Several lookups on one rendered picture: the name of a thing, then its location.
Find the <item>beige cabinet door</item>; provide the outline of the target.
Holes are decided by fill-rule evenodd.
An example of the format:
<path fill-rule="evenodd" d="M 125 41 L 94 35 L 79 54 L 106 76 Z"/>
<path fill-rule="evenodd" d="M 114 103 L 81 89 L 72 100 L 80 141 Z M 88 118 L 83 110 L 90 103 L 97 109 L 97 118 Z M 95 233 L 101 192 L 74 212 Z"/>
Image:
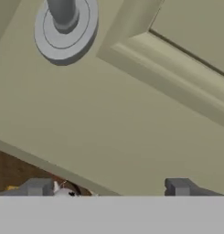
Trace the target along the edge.
<path fill-rule="evenodd" d="M 224 194 L 224 0 L 98 0 L 68 66 L 37 49 L 41 3 L 0 0 L 0 151 L 101 195 Z"/>

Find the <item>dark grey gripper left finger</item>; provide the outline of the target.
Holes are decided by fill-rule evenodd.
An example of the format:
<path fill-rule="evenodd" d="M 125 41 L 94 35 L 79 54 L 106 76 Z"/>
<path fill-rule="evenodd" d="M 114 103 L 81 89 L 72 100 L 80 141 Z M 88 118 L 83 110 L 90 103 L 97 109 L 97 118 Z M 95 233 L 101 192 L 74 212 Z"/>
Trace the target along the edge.
<path fill-rule="evenodd" d="M 0 196 L 52 196 L 53 190 L 51 178 L 30 178 L 19 188 L 0 192 Z"/>

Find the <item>white mug with dark marks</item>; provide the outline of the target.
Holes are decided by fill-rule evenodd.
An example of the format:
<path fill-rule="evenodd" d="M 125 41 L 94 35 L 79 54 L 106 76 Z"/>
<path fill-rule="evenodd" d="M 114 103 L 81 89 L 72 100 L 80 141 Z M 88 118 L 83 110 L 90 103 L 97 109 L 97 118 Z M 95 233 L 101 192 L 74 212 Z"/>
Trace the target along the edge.
<path fill-rule="evenodd" d="M 69 196 L 69 197 L 97 197 L 98 194 L 90 191 L 89 189 L 80 187 L 70 181 L 64 180 L 63 182 L 54 182 L 53 195 Z"/>

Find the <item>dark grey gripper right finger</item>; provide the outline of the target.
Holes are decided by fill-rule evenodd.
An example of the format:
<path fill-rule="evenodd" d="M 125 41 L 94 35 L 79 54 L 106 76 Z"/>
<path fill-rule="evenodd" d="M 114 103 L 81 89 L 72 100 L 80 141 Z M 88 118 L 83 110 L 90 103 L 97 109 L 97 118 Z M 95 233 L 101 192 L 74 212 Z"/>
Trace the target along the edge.
<path fill-rule="evenodd" d="M 188 178 L 167 178 L 165 180 L 166 196 L 220 196 L 220 193 L 197 186 Z"/>

